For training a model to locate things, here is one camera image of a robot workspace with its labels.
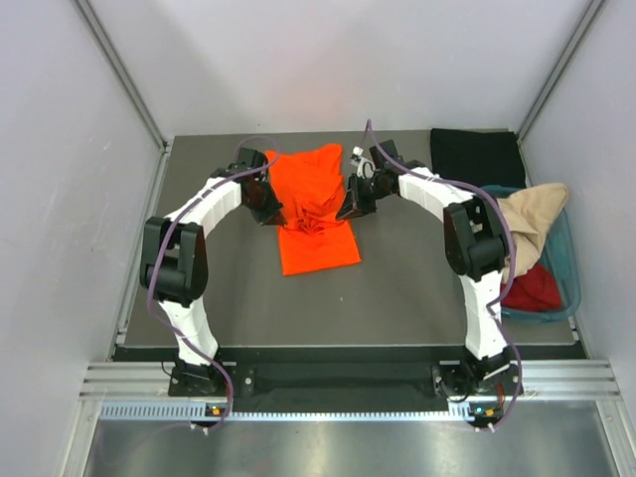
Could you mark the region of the orange t shirt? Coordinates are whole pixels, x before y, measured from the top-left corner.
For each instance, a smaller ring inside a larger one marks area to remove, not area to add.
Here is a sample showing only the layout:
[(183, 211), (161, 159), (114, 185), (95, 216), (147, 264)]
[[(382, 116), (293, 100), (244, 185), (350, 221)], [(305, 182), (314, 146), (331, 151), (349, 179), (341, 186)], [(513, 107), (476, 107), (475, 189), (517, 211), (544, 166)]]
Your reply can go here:
[(336, 215), (346, 191), (343, 147), (329, 143), (313, 151), (278, 155), (267, 150), (274, 193), (286, 224), (278, 228), (282, 274), (317, 272), (362, 261), (352, 227)]

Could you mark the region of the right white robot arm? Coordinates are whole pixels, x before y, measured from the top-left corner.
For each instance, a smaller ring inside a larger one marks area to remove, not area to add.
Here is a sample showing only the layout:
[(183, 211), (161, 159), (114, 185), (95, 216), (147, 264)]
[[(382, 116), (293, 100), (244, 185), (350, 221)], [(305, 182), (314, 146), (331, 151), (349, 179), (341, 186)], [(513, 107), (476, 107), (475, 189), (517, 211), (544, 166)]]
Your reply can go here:
[(417, 161), (405, 162), (393, 141), (355, 147), (356, 167), (336, 215), (347, 221), (374, 213), (377, 201), (398, 196), (440, 220), (446, 261), (459, 277), (466, 314), (466, 386), (484, 394), (510, 368), (511, 347), (502, 331), (501, 284), (510, 246), (505, 219), (495, 200), (479, 188), (442, 179)]

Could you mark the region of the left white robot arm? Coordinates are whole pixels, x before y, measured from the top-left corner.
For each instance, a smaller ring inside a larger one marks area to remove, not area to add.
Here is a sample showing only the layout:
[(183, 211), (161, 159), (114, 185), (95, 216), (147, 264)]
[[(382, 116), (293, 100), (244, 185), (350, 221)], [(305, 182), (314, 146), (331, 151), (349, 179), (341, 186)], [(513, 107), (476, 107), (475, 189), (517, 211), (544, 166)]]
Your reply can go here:
[(148, 219), (143, 228), (140, 285), (146, 307), (175, 336), (175, 376), (191, 379), (204, 394), (214, 394), (231, 379), (217, 361), (203, 295), (209, 282), (207, 238), (233, 211), (244, 207), (261, 226), (283, 225), (282, 204), (269, 180), (280, 153), (238, 147), (233, 162), (214, 171), (183, 206)]

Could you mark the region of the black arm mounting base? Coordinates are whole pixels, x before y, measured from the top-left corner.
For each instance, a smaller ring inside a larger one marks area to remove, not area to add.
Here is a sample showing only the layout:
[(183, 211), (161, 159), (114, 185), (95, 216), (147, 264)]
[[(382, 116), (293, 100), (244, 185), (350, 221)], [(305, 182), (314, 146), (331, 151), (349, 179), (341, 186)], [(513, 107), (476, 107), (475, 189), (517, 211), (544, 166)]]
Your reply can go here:
[(220, 350), (238, 411), (438, 410), (431, 369), (452, 346), (232, 347)]

